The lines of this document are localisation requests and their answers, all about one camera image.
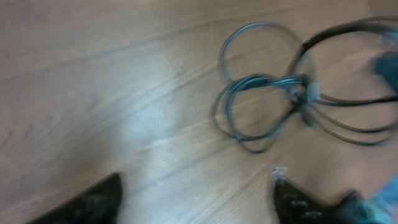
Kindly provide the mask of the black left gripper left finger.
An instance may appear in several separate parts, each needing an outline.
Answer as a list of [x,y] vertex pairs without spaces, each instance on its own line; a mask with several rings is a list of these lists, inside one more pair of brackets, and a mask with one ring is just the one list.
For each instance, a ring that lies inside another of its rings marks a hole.
[[28,224],[115,224],[121,205],[121,175],[113,173]]

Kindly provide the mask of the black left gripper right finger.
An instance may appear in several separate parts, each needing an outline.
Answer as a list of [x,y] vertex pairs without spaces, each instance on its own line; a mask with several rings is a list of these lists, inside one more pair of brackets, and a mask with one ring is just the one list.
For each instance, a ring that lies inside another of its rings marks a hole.
[[355,224],[367,222],[362,195],[350,190],[336,203],[326,203],[285,176],[286,167],[276,167],[273,203],[281,224]]

